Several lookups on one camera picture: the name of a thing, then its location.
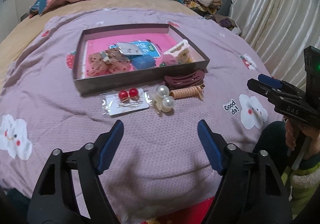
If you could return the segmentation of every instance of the curtain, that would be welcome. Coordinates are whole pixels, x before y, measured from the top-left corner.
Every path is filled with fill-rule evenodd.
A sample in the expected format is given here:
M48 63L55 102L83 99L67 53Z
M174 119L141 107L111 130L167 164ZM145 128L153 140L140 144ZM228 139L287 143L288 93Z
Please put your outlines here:
M276 79L305 89L303 49L320 49L320 0L232 0L229 16Z

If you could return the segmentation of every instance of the metal screw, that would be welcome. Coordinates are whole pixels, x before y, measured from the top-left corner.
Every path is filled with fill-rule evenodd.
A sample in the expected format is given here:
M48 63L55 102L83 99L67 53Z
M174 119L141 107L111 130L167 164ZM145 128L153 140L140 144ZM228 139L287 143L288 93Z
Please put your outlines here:
M58 154L60 154L60 152L61 152L60 149L54 149L53 152L52 152L52 154L53 154L53 155L58 155Z
M227 148L228 148L230 151L234 151L234 150L237 149L236 145L234 145L234 144L228 144L228 145L227 145Z
M267 152L266 150L261 150L261 151L260 151L260 154L261 154L262 156L268 156L268 152Z
M87 143L87 144L84 146L84 148L85 148L86 150L91 150L93 147L94 147L94 144L93 144L93 143Z

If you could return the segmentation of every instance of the bed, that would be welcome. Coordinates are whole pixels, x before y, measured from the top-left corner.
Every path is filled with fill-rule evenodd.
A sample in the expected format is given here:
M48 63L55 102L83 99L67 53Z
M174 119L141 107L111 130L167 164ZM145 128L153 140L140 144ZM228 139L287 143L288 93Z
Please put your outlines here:
M247 89L248 79L269 75L253 49L226 28L171 0L81 1L25 19L10 33L0 44L1 186L30 197L52 150L79 149L116 121L102 115L99 96L78 94L66 66L82 30L168 21L211 59L205 99L181 100L173 114L162 117L151 108L120 117L125 134L100 180L125 224L212 198L220 176L197 138L198 121L205 119L227 142L250 151L263 128L282 116L267 99ZM148 91L156 86L148 83ZM18 148L4 145L7 136ZM74 182L80 211L86 215L77 176Z

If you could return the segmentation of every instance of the white pearl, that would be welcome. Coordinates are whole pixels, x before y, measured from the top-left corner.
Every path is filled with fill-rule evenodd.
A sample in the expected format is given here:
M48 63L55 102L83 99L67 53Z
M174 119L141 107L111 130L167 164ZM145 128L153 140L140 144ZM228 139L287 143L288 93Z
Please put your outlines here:
M169 91L168 87L165 85L160 85L156 90L156 94L158 95L158 97L160 99L163 99L163 98L169 96L169 93L170 93L170 91Z
M169 112L174 107L174 99L169 96L162 100L162 111L163 112Z

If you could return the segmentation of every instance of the beige mattress cover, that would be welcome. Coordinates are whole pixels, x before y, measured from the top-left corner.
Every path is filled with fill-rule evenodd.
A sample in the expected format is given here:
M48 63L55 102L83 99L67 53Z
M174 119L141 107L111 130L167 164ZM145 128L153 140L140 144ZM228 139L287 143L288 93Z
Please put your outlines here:
M136 7L197 15L184 5L172 0L87 0L59 7L42 16L35 16L31 19L26 18L0 43L0 89L4 84L9 65L42 32L44 25L52 17L111 7Z

